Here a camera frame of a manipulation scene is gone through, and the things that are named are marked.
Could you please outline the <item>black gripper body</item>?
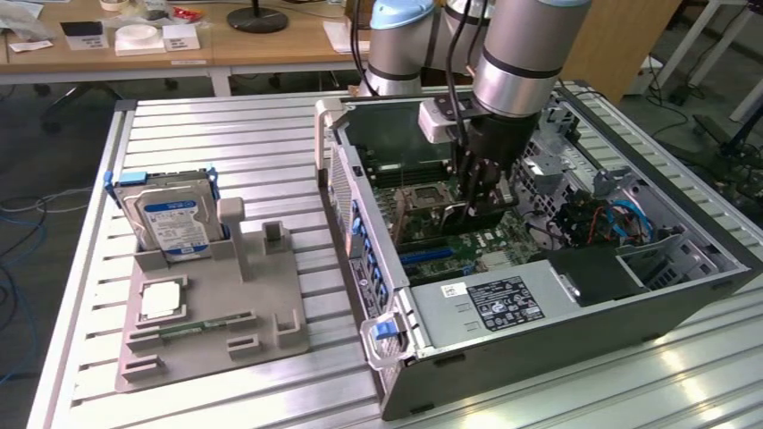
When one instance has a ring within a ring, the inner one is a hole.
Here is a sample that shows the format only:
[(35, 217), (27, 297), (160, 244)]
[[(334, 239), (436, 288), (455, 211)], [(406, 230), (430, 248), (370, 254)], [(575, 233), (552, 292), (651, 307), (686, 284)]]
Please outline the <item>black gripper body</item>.
[(508, 171), (528, 146), (539, 118), (539, 113), (520, 118), (496, 114), (471, 118), (466, 137), (458, 138), (458, 171), (466, 172), (479, 160)]

